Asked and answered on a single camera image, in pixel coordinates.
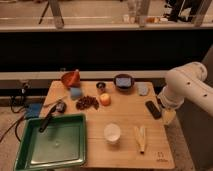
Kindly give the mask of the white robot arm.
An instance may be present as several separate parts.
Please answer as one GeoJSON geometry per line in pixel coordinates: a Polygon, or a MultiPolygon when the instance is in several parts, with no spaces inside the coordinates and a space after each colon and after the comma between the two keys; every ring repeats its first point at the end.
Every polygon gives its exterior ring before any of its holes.
{"type": "Polygon", "coordinates": [[[207,69],[200,62],[190,62],[166,73],[166,85],[157,96],[165,125],[173,121],[184,99],[192,101],[213,116],[213,87],[205,83],[206,78],[207,69]]]}

